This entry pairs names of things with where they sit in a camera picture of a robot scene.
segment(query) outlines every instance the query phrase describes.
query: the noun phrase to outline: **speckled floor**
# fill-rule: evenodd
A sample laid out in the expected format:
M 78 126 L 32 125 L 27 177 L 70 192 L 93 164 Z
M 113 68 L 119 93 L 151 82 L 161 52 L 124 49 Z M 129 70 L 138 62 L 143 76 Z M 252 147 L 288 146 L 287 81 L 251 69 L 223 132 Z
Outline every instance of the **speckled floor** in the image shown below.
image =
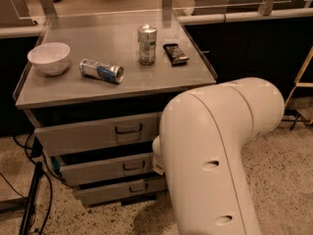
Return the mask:
M 313 128 L 282 122 L 272 133 L 243 149 L 247 181 L 264 235 L 307 235 L 313 230 Z M 19 136 L 24 142 L 26 136 Z M 27 195 L 33 165 L 12 137 L 0 138 L 0 172 Z M 45 234 L 178 234 L 167 192 L 155 201 L 84 208 L 75 189 L 53 182 L 53 205 Z M 17 198 L 0 178 L 0 201 Z M 47 179 L 40 182 L 31 231 L 40 229 L 49 203 Z M 18 234 L 22 211 L 0 214 L 0 234 Z

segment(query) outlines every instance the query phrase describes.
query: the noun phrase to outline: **cabinet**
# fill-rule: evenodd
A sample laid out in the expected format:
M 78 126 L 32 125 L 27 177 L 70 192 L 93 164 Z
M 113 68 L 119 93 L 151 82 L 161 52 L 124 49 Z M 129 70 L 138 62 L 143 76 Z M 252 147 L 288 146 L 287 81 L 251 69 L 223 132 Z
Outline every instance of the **cabinet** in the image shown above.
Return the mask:
M 157 28 L 150 66 L 138 62 L 137 28 L 147 22 Z M 53 77 L 25 70 L 16 105 L 82 205 L 166 189 L 165 177 L 152 168 L 161 112 L 177 94 L 215 83 L 183 27 L 161 10 L 59 18 L 43 38 L 51 41 L 70 47 L 70 69 Z M 162 45 L 173 42 L 190 57 L 187 65 L 171 66 Z M 124 80 L 115 85 L 82 77 L 83 58 L 123 66 Z

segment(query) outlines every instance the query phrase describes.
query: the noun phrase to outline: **can top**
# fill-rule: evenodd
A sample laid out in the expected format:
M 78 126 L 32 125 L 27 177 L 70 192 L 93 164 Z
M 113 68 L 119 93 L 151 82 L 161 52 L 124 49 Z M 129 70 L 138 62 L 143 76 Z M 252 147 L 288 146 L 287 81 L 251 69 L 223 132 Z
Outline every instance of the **can top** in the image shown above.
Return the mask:
M 140 32 L 145 32 L 145 33 L 152 33 L 152 32 L 156 32 L 156 31 L 157 31 L 157 28 L 156 28 L 156 27 L 153 27 L 153 26 L 151 26 L 151 25 L 149 25 L 149 24 L 147 23 L 147 24 L 141 25 L 141 26 L 138 28 L 138 31 L 140 31 Z

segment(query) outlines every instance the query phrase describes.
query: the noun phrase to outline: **can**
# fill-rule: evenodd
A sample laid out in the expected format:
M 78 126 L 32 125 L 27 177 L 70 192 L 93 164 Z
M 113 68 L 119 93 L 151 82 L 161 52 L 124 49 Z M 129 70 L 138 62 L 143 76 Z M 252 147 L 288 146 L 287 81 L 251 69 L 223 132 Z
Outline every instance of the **can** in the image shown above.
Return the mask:
M 124 78 L 124 68 L 83 59 L 79 66 L 81 74 L 94 77 L 110 83 L 120 83 Z
M 156 59 L 157 28 L 144 24 L 138 27 L 139 62 L 150 65 Z

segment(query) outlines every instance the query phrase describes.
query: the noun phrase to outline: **drawer handle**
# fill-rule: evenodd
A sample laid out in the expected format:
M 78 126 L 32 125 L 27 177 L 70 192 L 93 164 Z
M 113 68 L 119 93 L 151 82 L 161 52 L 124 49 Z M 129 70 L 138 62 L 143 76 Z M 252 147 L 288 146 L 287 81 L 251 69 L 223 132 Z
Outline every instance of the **drawer handle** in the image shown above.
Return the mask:
M 131 188 L 131 186 L 129 187 L 129 192 L 130 193 L 140 193 L 140 192 L 145 192 L 147 190 L 148 190 L 148 184 L 147 183 L 144 185 L 144 187 L 142 189 L 138 189 L 138 190 L 133 190 Z
M 115 128 L 115 132 L 116 134 L 129 134 L 129 133 L 136 133 L 139 132 L 143 129 L 143 124 L 140 123 L 139 128 L 137 129 L 130 129 L 130 130 L 124 130 L 124 131 L 120 131 L 118 130 L 118 127 Z
M 127 168 L 125 164 L 123 164 L 123 169 L 124 170 L 135 170 L 135 169 L 140 169 L 140 168 L 144 168 L 146 165 L 145 161 L 143 161 L 143 164 L 142 165 L 139 165 L 139 166 L 136 166 L 136 167 L 130 167 L 130 168 Z

